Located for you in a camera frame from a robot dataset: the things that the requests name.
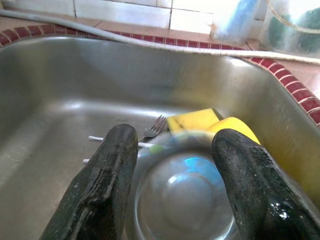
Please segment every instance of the tiled wall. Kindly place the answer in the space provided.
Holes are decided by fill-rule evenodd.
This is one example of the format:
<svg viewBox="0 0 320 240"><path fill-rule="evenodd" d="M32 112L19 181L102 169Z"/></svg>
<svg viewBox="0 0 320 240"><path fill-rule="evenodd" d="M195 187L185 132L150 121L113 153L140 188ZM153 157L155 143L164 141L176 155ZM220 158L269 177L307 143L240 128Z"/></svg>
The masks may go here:
<svg viewBox="0 0 320 240"><path fill-rule="evenodd" d="M34 10L125 24L210 33L219 0L2 0L5 7ZM263 20L261 1L256 19ZM259 28L261 21L256 21Z"/></svg>

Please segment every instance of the metal bowl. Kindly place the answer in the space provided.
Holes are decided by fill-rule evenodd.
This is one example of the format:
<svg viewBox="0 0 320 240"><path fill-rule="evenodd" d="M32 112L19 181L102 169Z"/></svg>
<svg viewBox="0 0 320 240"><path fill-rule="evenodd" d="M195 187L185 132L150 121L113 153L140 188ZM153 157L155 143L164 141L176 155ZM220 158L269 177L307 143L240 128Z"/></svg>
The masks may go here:
<svg viewBox="0 0 320 240"><path fill-rule="evenodd" d="M167 133L152 143L169 148L139 152L125 224L130 240L241 239L208 142L198 137Z"/></svg>

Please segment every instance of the stainless steel sink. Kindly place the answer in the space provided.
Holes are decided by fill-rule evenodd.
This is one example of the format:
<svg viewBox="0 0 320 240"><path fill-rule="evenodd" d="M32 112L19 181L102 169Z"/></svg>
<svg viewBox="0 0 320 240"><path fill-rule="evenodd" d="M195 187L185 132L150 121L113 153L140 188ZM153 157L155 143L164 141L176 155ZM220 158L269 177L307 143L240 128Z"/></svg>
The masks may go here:
<svg viewBox="0 0 320 240"><path fill-rule="evenodd" d="M320 131L271 74L243 60L46 37L0 49L0 239L42 233L114 125L214 108L246 122L320 207Z"/></svg>

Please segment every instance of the plastic container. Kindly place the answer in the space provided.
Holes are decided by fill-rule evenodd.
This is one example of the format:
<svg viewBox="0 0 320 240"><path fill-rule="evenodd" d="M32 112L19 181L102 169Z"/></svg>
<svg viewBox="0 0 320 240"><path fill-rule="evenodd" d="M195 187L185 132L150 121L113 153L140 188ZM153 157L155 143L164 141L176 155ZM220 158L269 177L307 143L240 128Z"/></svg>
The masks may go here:
<svg viewBox="0 0 320 240"><path fill-rule="evenodd" d="M320 57L320 1L266 0L267 12L259 36L262 49Z"/></svg>
<svg viewBox="0 0 320 240"><path fill-rule="evenodd" d="M249 35L260 0L213 1L214 13L210 37L214 40L242 45Z"/></svg>

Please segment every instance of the sink rim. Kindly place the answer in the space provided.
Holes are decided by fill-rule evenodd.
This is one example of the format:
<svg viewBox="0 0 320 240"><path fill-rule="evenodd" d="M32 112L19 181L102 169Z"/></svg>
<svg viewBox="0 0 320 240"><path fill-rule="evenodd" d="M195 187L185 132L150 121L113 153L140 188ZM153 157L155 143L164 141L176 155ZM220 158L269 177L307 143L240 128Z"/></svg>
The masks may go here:
<svg viewBox="0 0 320 240"><path fill-rule="evenodd" d="M162 43L167 45L183 46L190 48L204 49L222 49L222 50L244 50L240 47L215 44L203 41L185 40L181 38L167 38L154 35L144 35L128 32L111 31L129 38L140 39L149 42ZM56 24L38 24L23 27L15 27L0 32L0 49L15 42L29 40L30 38L41 37L79 37L86 39L108 40L104 37L97 36L88 32L79 31ZM241 60L253 64L263 70L269 72L275 77L280 85L286 89L295 103L303 110L303 112L311 119L311 121L320 129L320 100L307 88L299 79L297 79L285 66L279 64L270 58L241 58ZM294 96L300 91L305 91L301 97Z"/></svg>

